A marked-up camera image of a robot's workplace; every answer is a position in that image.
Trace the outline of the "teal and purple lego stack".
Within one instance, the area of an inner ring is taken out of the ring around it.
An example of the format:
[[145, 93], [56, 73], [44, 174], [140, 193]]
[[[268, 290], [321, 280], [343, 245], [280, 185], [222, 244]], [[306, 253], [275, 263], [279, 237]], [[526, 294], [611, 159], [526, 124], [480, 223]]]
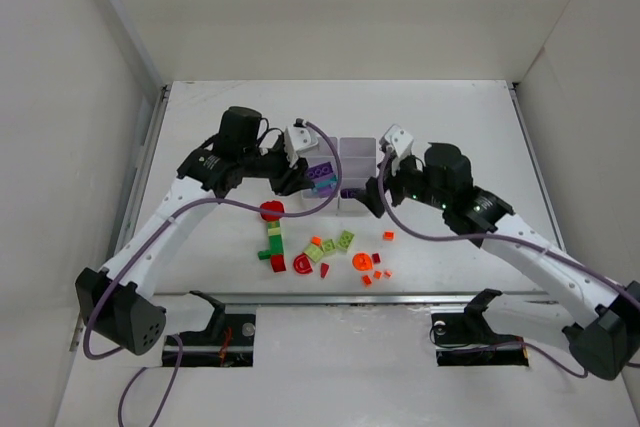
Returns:
[[323, 175], [313, 179], [311, 195], [315, 198], [325, 198], [331, 195], [337, 184], [337, 176], [332, 174]]

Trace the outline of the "green and red duplo stack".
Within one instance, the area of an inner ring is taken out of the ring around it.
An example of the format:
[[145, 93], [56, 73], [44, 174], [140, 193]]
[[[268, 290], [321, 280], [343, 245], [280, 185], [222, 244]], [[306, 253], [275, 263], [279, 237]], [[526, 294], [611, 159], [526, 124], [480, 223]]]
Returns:
[[275, 273], [284, 272], [286, 270], [286, 264], [279, 221], [270, 221], [267, 223], [267, 237], [269, 246], [266, 250], [257, 253], [258, 259], [261, 261], [268, 260]]

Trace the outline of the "purple lego brick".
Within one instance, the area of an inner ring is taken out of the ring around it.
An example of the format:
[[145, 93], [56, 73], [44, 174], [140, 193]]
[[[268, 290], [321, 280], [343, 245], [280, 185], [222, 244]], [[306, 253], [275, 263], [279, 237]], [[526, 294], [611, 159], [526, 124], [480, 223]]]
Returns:
[[328, 161], [309, 166], [307, 174], [313, 180], [314, 184], [330, 181], [334, 178], [332, 163]]

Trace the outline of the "red arch duplo brick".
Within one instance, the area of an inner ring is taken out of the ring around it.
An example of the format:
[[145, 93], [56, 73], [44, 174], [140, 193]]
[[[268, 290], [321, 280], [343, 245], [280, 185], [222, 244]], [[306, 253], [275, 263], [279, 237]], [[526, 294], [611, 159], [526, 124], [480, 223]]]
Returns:
[[260, 216], [265, 222], [277, 222], [285, 213], [284, 205], [278, 200], [271, 200], [260, 205]]

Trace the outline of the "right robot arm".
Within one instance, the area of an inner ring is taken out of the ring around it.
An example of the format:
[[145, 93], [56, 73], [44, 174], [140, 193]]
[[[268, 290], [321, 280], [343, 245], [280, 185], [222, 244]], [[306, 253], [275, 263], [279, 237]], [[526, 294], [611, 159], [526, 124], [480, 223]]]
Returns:
[[622, 285], [558, 249], [513, 207], [476, 186], [469, 159], [452, 144], [433, 143], [423, 159], [394, 134], [380, 142], [383, 159], [358, 199], [376, 217], [388, 215], [405, 233], [420, 233], [394, 212], [410, 199], [442, 213], [448, 236], [438, 242], [469, 241], [506, 262], [552, 298], [549, 304], [513, 300], [486, 288], [460, 312], [433, 315], [437, 345], [463, 346], [471, 355], [525, 339], [568, 352], [584, 374], [614, 380], [639, 351], [639, 284]]

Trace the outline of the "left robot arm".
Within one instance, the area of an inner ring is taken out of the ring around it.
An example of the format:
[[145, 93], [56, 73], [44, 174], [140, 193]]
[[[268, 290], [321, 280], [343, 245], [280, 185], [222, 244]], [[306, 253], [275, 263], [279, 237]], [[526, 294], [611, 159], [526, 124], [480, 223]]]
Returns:
[[310, 188], [302, 154], [324, 134], [296, 120], [270, 148], [261, 147], [265, 119], [247, 107], [230, 107], [219, 130], [196, 147], [177, 169], [169, 191], [136, 234], [97, 270], [84, 269], [75, 287], [85, 324], [82, 348], [91, 360], [94, 333], [114, 350], [141, 356], [161, 338], [184, 333], [216, 339], [225, 328], [223, 303], [200, 291], [154, 303], [158, 281], [198, 224], [246, 178], [268, 180], [277, 196]]

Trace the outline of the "right clear divided container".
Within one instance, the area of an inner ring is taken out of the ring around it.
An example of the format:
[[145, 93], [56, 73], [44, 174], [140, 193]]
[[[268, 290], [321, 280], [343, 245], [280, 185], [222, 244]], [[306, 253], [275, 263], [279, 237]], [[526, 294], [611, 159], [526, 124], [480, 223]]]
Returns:
[[356, 199], [366, 182], [376, 174], [377, 141], [373, 137], [341, 137], [339, 155], [343, 179], [338, 201], [340, 216], [366, 214], [367, 208]]

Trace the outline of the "light green square lego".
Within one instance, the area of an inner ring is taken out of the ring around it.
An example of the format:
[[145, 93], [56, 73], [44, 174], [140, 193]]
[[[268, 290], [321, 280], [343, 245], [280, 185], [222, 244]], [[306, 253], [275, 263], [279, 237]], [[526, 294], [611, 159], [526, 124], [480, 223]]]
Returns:
[[354, 237], [355, 235], [352, 232], [343, 230], [336, 241], [336, 248], [341, 252], [348, 252], [353, 243]]

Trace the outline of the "light green small lego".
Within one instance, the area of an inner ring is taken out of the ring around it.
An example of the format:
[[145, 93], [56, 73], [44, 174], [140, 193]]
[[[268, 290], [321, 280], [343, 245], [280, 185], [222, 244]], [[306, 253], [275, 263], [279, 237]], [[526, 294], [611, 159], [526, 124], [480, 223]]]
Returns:
[[336, 245], [332, 239], [324, 240], [322, 242], [321, 248], [325, 255], [330, 255], [337, 250]]

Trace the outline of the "orange round lego piece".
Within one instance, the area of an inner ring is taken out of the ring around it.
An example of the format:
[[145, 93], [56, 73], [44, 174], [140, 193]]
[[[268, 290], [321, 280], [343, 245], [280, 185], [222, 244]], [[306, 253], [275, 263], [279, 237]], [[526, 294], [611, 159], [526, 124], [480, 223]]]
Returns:
[[352, 265], [358, 271], [369, 271], [373, 269], [373, 260], [369, 254], [358, 252], [352, 258]]

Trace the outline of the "light green curved lego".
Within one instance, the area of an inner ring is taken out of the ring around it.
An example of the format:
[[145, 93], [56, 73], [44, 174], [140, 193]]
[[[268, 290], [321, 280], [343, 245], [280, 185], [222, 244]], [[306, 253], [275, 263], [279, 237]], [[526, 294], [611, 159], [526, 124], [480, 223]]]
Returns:
[[309, 260], [315, 264], [319, 262], [325, 255], [321, 246], [314, 243], [309, 243], [304, 249], [303, 253], [309, 258]]

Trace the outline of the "red horseshoe lego piece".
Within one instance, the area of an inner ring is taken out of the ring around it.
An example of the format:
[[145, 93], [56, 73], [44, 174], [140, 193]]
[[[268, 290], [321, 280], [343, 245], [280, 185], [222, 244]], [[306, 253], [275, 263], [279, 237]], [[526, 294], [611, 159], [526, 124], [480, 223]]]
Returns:
[[292, 262], [292, 265], [294, 271], [300, 275], [309, 275], [313, 272], [310, 258], [305, 253], [301, 253], [296, 256]]

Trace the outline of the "metal table rail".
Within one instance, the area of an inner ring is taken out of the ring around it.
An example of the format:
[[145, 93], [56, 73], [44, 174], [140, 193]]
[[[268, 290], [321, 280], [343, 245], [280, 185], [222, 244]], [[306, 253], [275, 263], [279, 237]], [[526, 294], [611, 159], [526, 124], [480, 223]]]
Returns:
[[256, 306], [363, 306], [467, 304], [476, 293], [210, 293], [226, 304]]

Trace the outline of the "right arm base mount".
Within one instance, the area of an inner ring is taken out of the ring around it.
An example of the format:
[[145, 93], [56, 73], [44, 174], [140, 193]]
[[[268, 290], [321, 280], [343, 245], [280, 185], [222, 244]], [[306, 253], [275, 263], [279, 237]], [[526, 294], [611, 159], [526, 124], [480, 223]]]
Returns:
[[484, 289], [464, 306], [431, 310], [429, 339], [438, 367], [528, 367], [523, 339], [496, 333], [484, 319], [488, 306], [503, 293]]

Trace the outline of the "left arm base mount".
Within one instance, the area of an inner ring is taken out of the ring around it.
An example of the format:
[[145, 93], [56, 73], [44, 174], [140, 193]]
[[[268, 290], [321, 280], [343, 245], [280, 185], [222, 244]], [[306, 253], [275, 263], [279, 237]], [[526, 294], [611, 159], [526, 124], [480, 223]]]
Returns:
[[201, 291], [169, 297], [164, 367], [244, 368], [254, 361], [256, 312], [247, 307], [227, 308]]

